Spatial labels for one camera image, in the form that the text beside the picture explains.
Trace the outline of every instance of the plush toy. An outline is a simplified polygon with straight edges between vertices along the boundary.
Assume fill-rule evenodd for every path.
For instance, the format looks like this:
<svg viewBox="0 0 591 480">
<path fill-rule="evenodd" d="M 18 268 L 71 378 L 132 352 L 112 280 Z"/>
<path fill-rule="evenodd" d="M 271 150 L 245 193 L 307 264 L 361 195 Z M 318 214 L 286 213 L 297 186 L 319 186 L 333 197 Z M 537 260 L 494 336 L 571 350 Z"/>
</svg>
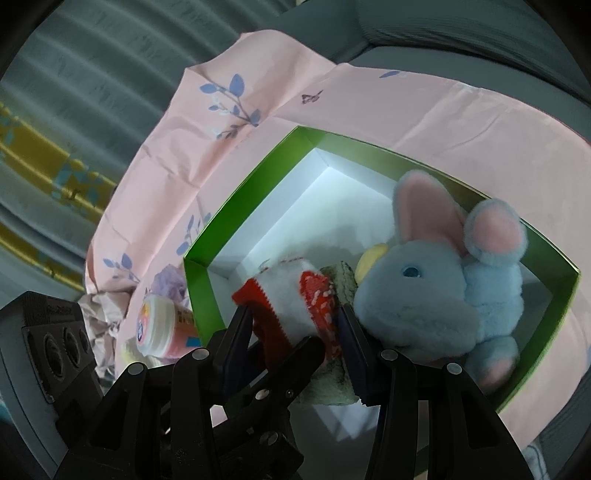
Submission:
<svg viewBox="0 0 591 480">
<path fill-rule="evenodd" d="M 465 370 L 492 393 L 519 357 L 511 336 L 524 308 L 519 217 L 498 199 L 466 217 L 443 185 L 413 170 L 397 184 L 394 220 L 398 245 L 371 248 L 356 269 L 360 322 L 416 363 L 467 354 Z"/>
</svg>

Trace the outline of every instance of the red fabric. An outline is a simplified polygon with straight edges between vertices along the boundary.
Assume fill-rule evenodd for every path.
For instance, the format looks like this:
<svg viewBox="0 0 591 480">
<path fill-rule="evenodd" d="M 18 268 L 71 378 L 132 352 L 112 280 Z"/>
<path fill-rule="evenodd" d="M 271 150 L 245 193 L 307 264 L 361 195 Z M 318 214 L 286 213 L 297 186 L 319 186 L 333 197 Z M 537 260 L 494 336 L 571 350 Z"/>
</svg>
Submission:
<svg viewBox="0 0 591 480">
<path fill-rule="evenodd" d="M 318 336 L 326 346 L 326 358 L 331 360 L 340 355 L 336 328 L 332 323 L 335 296 L 330 279 L 311 271 L 303 272 L 300 277 L 300 295 L 306 301 L 310 317 L 318 330 Z"/>
<path fill-rule="evenodd" d="M 265 366 L 268 369 L 276 367 L 291 353 L 293 347 L 287 340 L 267 296 L 256 280 L 249 278 L 240 290 L 232 295 L 232 300 L 237 305 L 251 308 L 254 318 L 252 331 L 263 344 Z"/>
</svg>

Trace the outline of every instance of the elephant eye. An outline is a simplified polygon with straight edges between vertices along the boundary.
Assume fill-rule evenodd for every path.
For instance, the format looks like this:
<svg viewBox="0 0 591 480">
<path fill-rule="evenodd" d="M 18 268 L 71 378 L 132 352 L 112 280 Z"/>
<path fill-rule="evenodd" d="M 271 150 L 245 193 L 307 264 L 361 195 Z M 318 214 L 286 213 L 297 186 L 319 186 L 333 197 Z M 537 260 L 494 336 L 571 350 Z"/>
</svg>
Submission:
<svg viewBox="0 0 591 480">
<path fill-rule="evenodd" d="M 410 278 L 421 277 L 421 271 L 417 267 L 405 267 L 402 269 L 402 274 Z"/>
</svg>

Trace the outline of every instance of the crumpled paper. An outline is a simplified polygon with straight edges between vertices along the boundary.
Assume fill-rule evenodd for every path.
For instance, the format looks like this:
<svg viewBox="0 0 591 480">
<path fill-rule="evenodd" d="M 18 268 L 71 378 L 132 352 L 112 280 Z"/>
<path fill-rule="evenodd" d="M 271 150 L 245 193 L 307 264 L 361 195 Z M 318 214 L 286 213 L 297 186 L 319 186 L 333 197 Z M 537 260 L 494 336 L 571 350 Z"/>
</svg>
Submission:
<svg viewBox="0 0 591 480">
<path fill-rule="evenodd" d="M 130 299 L 126 292 L 105 292 L 87 294 L 78 300 L 103 388 L 115 381 L 115 344 Z"/>
</svg>

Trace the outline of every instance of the blue leaf pattern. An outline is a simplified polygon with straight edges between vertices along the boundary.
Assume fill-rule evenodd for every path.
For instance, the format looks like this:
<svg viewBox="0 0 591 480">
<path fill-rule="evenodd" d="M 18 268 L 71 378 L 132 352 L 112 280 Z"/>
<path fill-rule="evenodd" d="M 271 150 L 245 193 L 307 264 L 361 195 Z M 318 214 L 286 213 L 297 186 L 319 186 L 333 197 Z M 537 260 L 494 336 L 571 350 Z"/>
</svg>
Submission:
<svg viewBox="0 0 591 480">
<path fill-rule="evenodd" d="M 212 112 L 217 112 L 218 115 L 232 115 L 242 121 L 240 124 L 234 124 L 229 129 L 220 131 L 213 131 L 216 139 L 221 138 L 236 138 L 240 129 L 246 125 L 252 125 L 258 127 L 261 123 L 261 111 L 259 109 L 254 110 L 250 115 L 244 108 L 241 96 L 244 94 L 245 84 L 243 78 L 239 74 L 234 74 L 228 88 L 218 85 L 217 83 L 206 83 L 201 85 L 199 89 L 208 95 L 212 95 L 214 105 L 209 107 Z M 230 106 L 224 105 L 223 99 L 225 97 L 230 100 L 232 104 Z"/>
<path fill-rule="evenodd" d="M 121 256 L 121 265 L 119 265 L 119 262 L 111 260 L 110 258 L 103 258 L 103 263 L 108 268 L 115 270 L 112 276 L 113 280 L 118 280 L 120 278 L 128 278 L 134 283 L 139 283 L 138 276 L 131 271 L 131 268 L 133 267 L 133 262 L 131 261 L 131 258 L 128 254 L 123 254 Z"/>
<path fill-rule="evenodd" d="M 253 113 L 251 113 L 251 122 L 253 126 L 257 126 L 258 123 L 261 121 L 261 111 L 257 108 Z"/>
<path fill-rule="evenodd" d="M 238 133 L 238 130 L 233 130 L 228 135 L 232 135 L 234 132 Z M 205 216 L 205 218 L 203 219 L 203 226 L 207 225 L 207 222 L 209 221 L 209 219 L 211 217 L 212 217 L 212 214 L 211 213 L 208 213 Z M 191 215 L 191 218 L 189 219 L 189 222 L 187 224 L 187 228 L 186 228 L 186 231 L 185 231 L 184 241 L 177 248 L 177 255 L 178 256 L 184 255 L 185 253 L 187 253 L 187 251 L 189 250 L 189 248 L 191 248 L 191 245 L 193 244 L 193 234 L 192 234 L 192 232 L 195 231 L 195 236 L 198 236 L 199 235 L 199 227 L 200 226 L 201 226 L 201 219 L 199 219 L 197 221 L 197 226 L 195 226 L 195 215 Z"/>
<path fill-rule="evenodd" d="M 244 80 L 238 74 L 232 77 L 232 81 L 230 82 L 230 93 L 236 95 L 237 97 L 242 96 L 244 93 Z"/>
<path fill-rule="evenodd" d="M 386 72 L 383 75 L 380 75 L 379 77 L 381 79 L 384 79 L 384 78 L 388 78 L 388 77 L 393 77 L 394 75 L 398 75 L 399 73 L 400 73 L 400 70 L 390 70 L 389 72 Z"/>
<path fill-rule="evenodd" d="M 130 270 L 134 266 L 128 254 L 121 256 L 121 266 L 126 270 Z"/>
<path fill-rule="evenodd" d="M 177 248 L 177 255 L 179 255 L 179 256 L 184 255 L 185 253 L 187 253 L 187 250 L 189 250 L 189 242 L 183 242 Z"/>
<path fill-rule="evenodd" d="M 206 83 L 205 85 L 201 85 L 199 88 L 203 93 L 217 92 L 217 86 L 215 86 L 213 83 Z"/>
</svg>

